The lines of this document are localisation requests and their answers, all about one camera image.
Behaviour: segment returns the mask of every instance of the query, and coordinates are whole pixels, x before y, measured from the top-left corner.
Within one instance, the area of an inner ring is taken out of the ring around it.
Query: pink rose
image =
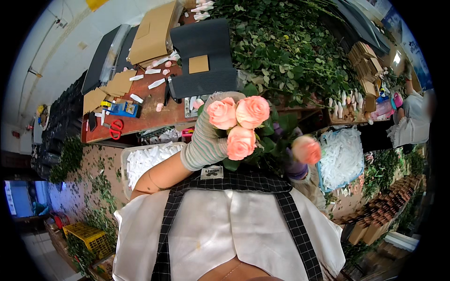
[[[236,126],[228,134],[227,155],[230,160],[242,160],[253,153],[256,147],[255,132]]]
[[[206,112],[209,115],[209,123],[222,130],[228,130],[237,125],[236,104],[231,97],[211,103]]]
[[[305,135],[294,140],[292,154],[297,161],[310,165],[319,162],[322,157],[319,143]]]
[[[254,129],[269,119],[269,103],[260,96],[241,99],[236,109],[238,123],[247,129]]]

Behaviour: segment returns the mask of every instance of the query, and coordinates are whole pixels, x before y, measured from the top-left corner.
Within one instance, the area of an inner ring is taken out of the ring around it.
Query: red scissors
[[[122,135],[121,130],[123,129],[123,121],[120,119],[114,120],[111,125],[107,123],[103,123],[103,126],[106,128],[109,128],[109,134],[113,139],[120,139],[120,136]]]

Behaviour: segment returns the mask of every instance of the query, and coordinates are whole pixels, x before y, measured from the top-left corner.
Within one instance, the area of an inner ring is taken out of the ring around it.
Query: apron strap
[[[278,200],[281,212],[288,224],[298,253],[302,258],[301,261],[305,267],[308,280],[322,280],[322,270],[320,269],[319,261],[315,255],[308,232],[306,231],[292,195],[289,192],[275,193],[274,195]]]
[[[236,190],[273,193],[277,198],[280,209],[291,232],[291,236],[302,258],[308,280],[322,280],[322,270],[315,255],[306,228],[297,210],[294,199],[289,193],[292,187],[279,178],[267,176],[260,172],[240,174],[236,172],[224,173],[223,179],[200,180],[200,172],[174,186],[167,199],[161,233],[159,235],[156,262],[153,267],[152,281],[170,281],[170,256],[168,235],[173,220],[178,212],[184,194],[190,189],[203,190]]]
[[[167,199],[164,217],[162,219],[161,233],[159,234],[158,251],[156,262],[153,267],[152,281],[170,281],[170,257],[169,257],[169,231],[180,203],[183,200],[184,192],[174,196],[175,190],[170,190]]]

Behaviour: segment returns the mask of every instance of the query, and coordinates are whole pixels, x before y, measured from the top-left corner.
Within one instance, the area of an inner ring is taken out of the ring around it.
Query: apron label
[[[209,166],[202,169],[200,179],[224,178],[224,170],[222,166]]]

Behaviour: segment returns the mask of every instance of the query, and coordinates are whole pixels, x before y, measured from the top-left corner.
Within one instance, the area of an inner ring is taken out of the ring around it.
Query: striped work glove
[[[238,102],[245,98],[245,95],[238,92],[218,92],[208,98],[195,124],[192,141],[181,150],[181,163],[189,171],[200,170],[206,165],[212,165],[227,157],[227,138],[217,137],[213,126],[209,123],[209,115],[206,111],[211,103],[227,97]]]

